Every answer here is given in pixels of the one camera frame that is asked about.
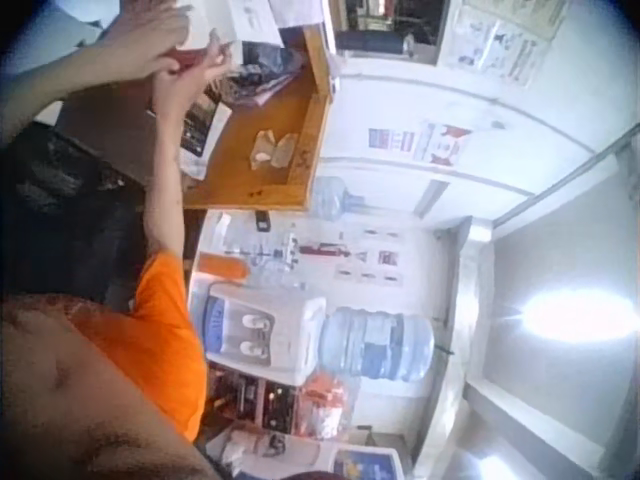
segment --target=bright light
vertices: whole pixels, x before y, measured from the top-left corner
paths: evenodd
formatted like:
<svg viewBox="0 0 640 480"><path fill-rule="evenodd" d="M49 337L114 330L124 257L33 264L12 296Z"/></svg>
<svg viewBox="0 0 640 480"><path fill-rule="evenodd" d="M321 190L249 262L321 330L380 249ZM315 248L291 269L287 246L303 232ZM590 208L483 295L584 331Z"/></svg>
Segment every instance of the bright light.
<svg viewBox="0 0 640 480"><path fill-rule="evenodd" d="M622 338L639 326L630 301L601 290L561 290L535 297L524 308L523 322L536 335L569 343Z"/></svg>
<svg viewBox="0 0 640 480"><path fill-rule="evenodd" d="M480 462L483 480L518 480L509 467L498 457L487 457Z"/></svg>

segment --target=poster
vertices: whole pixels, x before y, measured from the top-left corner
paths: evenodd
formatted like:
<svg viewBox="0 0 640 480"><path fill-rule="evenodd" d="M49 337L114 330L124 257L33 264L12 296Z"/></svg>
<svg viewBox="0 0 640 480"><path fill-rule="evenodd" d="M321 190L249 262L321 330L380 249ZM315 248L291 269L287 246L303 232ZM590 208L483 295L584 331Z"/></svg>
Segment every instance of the poster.
<svg viewBox="0 0 640 480"><path fill-rule="evenodd" d="M471 130L424 122L414 160L432 165L453 167L468 140Z"/></svg>
<svg viewBox="0 0 640 480"><path fill-rule="evenodd" d="M333 473L349 480L396 480L393 458L385 453L338 450Z"/></svg>
<svg viewBox="0 0 640 480"><path fill-rule="evenodd" d="M369 129L369 148L411 153L415 148L416 132L407 130Z"/></svg>
<svg viewBox="0 0 640 480"><path fill-rule="evenodd" d="M453 36L450 66L520 86L529 84L549 49L518 25L468 6L458 12Z"/></svg>
<svg viewBox="0 0 640 480"><path fill-rule="evenodd" d="M467 5L514 23L544 40L555 37L569 0L466 0Z"/></svg>

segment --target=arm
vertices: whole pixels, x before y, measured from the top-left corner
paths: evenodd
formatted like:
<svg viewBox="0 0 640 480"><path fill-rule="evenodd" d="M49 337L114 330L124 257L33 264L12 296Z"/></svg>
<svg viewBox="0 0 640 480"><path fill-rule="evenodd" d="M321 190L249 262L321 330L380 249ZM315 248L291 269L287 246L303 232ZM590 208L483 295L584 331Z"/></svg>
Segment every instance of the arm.
<svg viewBox="0 0 640 480"><path fill-rule="evenodd" d="M178 69L176 60L163 56L189 31L187 9L175 9L174 3L162 0L148 11L124 10L94 45L3 82L0 147L44 107L74 91Z"/></svg>
<svg viewBox="0 0 640 480"><path fill-rule="evenodd" d="M91 48L83 48L48 65L23 73L4 86L0 145L10 143L43 108L76 90L100 82L88 67Z"/></svg>
<svg viewBox="0 0 640 480"><path fill-rule="evenodd" d="M149 254L168 250L182 258L184 216L178 154L184 116L208 82L230 69L230 58L221 50L215 35L200 63L172 74L159 72L154 78L153 104L156 112L156 146L153 177L144 211L144 229Z"/></svg>

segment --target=label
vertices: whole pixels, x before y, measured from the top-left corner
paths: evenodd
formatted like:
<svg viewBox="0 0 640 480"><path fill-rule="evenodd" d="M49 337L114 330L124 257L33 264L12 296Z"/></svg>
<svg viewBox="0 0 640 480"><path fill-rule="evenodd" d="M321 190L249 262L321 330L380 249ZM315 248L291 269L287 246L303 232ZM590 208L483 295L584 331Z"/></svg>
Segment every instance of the label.
<svg viewBox="0 0 640 480"><path fill-rule="evenodd" d="M551 40L562 23L569 0L466 0L465 3Z"/></svg>
<svg viewBox="0 0 640 480"><path fill-rule="evenodd" d="M424 122L414 160L453 167L458 163L470 134L471 130L466 128Z"/></svg>
<svg viewBox="0 0 640 480"><path fill-rule="evenodd" d="M391 455L379 452L338 450L333 473L349 480L395 480L398 478Z"/></svg>
<svg viewBox="0 0 640 480"><path fill-rule="evenodd" d="M224 336L224 310L226 302L210 296L204 309L204 343L207 352L220 353Z"/></svg>
<svg viewBox="0 0 640 480"><path fill-rule="evenodd" d="M411 153L415 146L416 133L402 130L369 129L369 148Z"/></svg>
<svg viewBox="0 0 640 480"><path fill-rule="evenodd" d="M364 343L372 345L389 345L391 339L391 328L393 322L390 322L386 316L373 315L367 319L367 327L364 332Z"/></svg>

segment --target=blue poster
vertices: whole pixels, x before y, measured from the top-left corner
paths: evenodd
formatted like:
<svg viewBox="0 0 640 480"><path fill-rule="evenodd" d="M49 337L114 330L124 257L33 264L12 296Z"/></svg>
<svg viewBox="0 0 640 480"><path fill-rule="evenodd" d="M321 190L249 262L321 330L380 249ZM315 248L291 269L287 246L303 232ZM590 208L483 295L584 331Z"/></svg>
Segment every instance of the blue poster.
<svg viewBox="0 0 640 480"><path fill-rule="evenodd" d="M391 455L379 452L338 450L333 473L349 480L396 480L395 463Z"/></svg>

